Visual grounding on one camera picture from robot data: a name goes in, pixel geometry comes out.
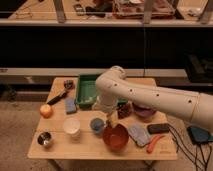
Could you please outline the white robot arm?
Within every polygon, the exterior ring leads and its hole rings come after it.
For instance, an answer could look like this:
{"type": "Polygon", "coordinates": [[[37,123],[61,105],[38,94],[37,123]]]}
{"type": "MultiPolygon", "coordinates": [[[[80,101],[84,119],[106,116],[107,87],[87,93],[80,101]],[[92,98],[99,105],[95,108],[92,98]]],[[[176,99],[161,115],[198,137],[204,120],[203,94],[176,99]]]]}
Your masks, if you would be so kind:
{"type": "Polygon", "coordinates": [[[131,83],[125,77],[122,67],[113,66],[96,79],[96,104],[104,113],[111,114],[123,98],[213,132],[213,95],[131,83]]]}

